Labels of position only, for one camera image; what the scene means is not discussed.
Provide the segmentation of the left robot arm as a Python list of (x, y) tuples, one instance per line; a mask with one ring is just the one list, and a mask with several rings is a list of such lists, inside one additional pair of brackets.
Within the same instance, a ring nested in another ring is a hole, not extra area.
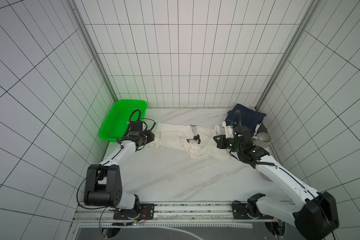
[(139, 197), (123, 190), (121, 165), (154, 140), (152, 130), (142, 120), (129, 122), (125, 135), (117, 139), (119, 146), (98, 165), (89, 166), (85, 179), (85, 205), (140, 212)]

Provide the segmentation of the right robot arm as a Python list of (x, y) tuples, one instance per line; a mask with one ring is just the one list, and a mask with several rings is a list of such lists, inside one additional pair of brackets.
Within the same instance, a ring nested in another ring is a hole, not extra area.
[(279, 223), (271, 226), (271, 233), (277, 237), (283, 235), (285, 223), (294, 226), (306, 240), (323, 240), (333, 235), (340, 226), (336, 199), (291, 174), (267, 150), (254, 144), (254, 140), (252, 132), (245, 126), (235, 126), (230, 134), (214, 137), (219, 149), (229, 150), (232, 157), (265, 175), (287, 194), (291, 202), (280, 202), (257, 193), (243, 204), (246, 217), (277, 219)]

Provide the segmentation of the white t shirt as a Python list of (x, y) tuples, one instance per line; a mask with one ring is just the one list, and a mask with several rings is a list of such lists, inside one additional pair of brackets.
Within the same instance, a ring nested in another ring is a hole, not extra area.
[(217, 148), (213, 137), (221, 133), (221, 127), (205, 128), (193, 125), (159, 123), (154, 131), (155, 139), (149, 143), (152, 148), (167, 147), (186, 152), (191, 159), (212, 157), (227, 160), (231, 155)]

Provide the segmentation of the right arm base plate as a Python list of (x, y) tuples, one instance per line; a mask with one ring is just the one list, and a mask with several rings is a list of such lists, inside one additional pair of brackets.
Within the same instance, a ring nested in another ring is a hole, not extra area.
[(263, 215), (259, 212), (254, 204), (241, 203), (234, 201), (231, 204), (232, 212), (235, 220), (273, 220), (274, 218), (268, 215)]

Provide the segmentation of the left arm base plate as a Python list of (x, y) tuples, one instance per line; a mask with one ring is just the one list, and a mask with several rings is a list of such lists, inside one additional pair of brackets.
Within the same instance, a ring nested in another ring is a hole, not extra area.
[(137, 209), (117, 209), (114, 213), (114, 220), (117, 221), (145, 221), (152, 220), (155, 213), (155, 204), (140, 204)]

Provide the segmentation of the green plastic basket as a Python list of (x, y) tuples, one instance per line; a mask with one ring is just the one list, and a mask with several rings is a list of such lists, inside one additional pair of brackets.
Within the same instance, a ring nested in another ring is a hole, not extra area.
[(147, 102), (142, 100), (117, 101), (104, 120), (99, 131), (99, 137), (109, 142), (116, 142), (116, 139), (121, 139), (127, 130), (132, 112), (140, 110), (143, 118), (147, 107)]

